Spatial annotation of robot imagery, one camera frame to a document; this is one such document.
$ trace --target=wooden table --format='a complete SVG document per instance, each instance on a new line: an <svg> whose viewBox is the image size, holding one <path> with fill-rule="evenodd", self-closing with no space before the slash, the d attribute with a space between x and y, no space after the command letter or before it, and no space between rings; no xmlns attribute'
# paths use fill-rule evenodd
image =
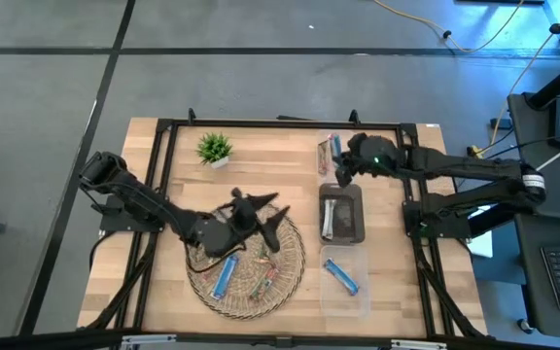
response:
<svg viewBox="0 0 560 350"><path fill-rule="evenodd" d="M156 123L157 119L132 119L124 140L122 156L139 179L146 175ZM417 128L421 146L444 152L438 125L418 124ZM230 163L218 170L201 165L195 153L198 139L211 131L227 135L233 145ZM339 133L343 140L348 140L353 132L340 130ZM367 133L396 139L393 131L369 130ZM390 178L354 178L363 189L366 240L362 246L368 251L370 314L364 319L322 315L315 166L315 145L320 135L321 131L315 129L179 127L168 188L170 199L184 208L210 211L228 202L234 187L251 194L279 192L275 203L291 205L289 215L299 228L306 250L306 269L296 293L279 310L254 321L226 319L203 305L193 292L185 270L183 244L176 234L167 230L158 239L144 331L426 336L414 257L403 228L403 186L401 181ZM159 159L165 154L167 134L164 138ZM161 165L160 161L155 186ZM430 181L428 188L432 193L453 193L449 178ZM93 321L121 286L131 237L131 232L119 232L98 248L79 326ZM486 333L468 252L454 239L440 239L439 248L448 292L474 326ZM132 323L136 300L134 291L126 325ZM437 330L443 333L438 299L433 291L432 305Z"/></svg>

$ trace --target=white pot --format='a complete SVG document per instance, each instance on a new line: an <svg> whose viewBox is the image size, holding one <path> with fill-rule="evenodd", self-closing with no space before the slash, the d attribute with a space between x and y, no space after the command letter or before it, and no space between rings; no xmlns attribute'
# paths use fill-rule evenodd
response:
<svg viewBox="0 0 560 350"><path fill-rule="evenodd" d="M223 157L222 159L218 160L218 161L214 161L211 163L211 167L214 169L220 168L224 165L228 164L228 157Z"/></svg>

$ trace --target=white label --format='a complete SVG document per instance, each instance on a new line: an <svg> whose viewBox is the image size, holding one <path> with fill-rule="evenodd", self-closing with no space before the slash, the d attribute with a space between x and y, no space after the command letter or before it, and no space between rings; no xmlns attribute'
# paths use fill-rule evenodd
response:
<svg viewBox="0 0 560 350"><path fill-rule="evenodd" d="M526 187L539 187L545 189L545 182L542 175L524 175L522 182Z"/></svg>

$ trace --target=woven basket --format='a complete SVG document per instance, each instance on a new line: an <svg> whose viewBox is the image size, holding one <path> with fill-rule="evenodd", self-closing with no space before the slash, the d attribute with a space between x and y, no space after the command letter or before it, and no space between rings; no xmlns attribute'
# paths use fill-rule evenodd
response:
<svg viewBox="0 0 560 350"><path fill-rule="evenodd" d="M267 204L259 210L259 218L264 223L277 212L276 207ZM223 221L229 215L229 209L213 214ZM279 308L298 288L303 275L305 256L301 236L291 219L285 217L278 227L277 235L280 251L276 254L271 254L260 234L254 234L246 240L245 251L234 253L239 262L230 278L227 293L220 300L212 298L211 293L224 264L220 263L201 273L196 273L188 267L187 275L200 300L220 315L237 320L261 317ZM207 258L202 248L190 249L189 255L195 269L202 269L216 261ZM278 271L271 286L258 298L252 297L252 292L274 266Z"/></svg>

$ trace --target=desk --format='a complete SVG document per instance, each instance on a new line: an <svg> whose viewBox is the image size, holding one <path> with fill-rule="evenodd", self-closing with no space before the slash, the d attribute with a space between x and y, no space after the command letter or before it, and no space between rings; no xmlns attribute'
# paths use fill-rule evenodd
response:
<svg viewBox="0 0 560 350"><path fill-rule="evenodd" d="M515 126L518 144L547 137L547 112L531 110L522 95L510 95L508 98L511 119ZM523 148L522 159L533 166L558 153L559 150L548 147L546 143L538 143ZM543 172L546 180L548 198L560 198L560 159L550 164ZM528 283L529 317L540 332L560 336L560 310L556 304L547 271L544 267L541 247L560 245L560 219L547 216L516 215L515 224L518 230L520 252L525 266Z"/></svg>
<svg viewBox="0 0 560 350"><path fill-rule="evenodd" d="M156 119L132 119L122 156L143 179L153 144ZM423 146L444 151L438 125L417 125ZM213 170L199 163L195 148L206 132L230 138L230 163ZM354 131L337 130L343 140ZM395 140L393 131L368 131ZM319 302L318 184L315 166L320 130L253 127L183 126L178 128L172 163L170 199L177 205L209 211L230 200L230 190L279 192L277 206L291 205L306 250L306 269L296 293L279 310L254 321L234 321L208 309L193 292L185 270L183 244L169 229L160 234L143 329L148 332L425 337L413 252L403 228L403 185L389 178L356 177L363 189L370 314L365 319L325 318ZM159 152L159 159L165 149ZM448 178L428 183L430 192L453 193ZM97 250L87 283L79 325L87 325L120 287L131 241L119 232ZM439 241L447 290L474 326L486 332L468 252L453 239ZM135 292L127 309L131 325ZM432 293L437 330L442 333L438 299Z"/></svg>

